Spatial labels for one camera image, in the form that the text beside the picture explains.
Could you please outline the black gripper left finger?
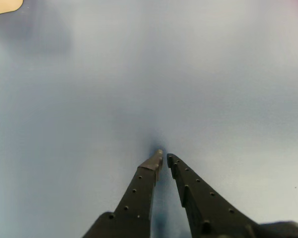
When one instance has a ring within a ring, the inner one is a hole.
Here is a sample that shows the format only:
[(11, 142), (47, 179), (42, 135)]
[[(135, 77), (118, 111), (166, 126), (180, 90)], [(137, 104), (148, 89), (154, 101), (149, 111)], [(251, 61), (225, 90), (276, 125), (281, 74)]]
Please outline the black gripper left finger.
[(85, 238), (149, 238), (155, 184), (162, 169), (163, 151), (158, 149), (140, 164), (113, 212), (100, 215)]

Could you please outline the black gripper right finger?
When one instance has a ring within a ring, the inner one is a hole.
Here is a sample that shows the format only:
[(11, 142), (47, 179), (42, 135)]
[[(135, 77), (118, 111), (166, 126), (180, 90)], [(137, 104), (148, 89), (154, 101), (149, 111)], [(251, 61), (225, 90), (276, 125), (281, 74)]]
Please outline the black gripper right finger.
[(260, 238), (259, 225), (227, 202), (183, 160), (167, 155), (194, 238)]

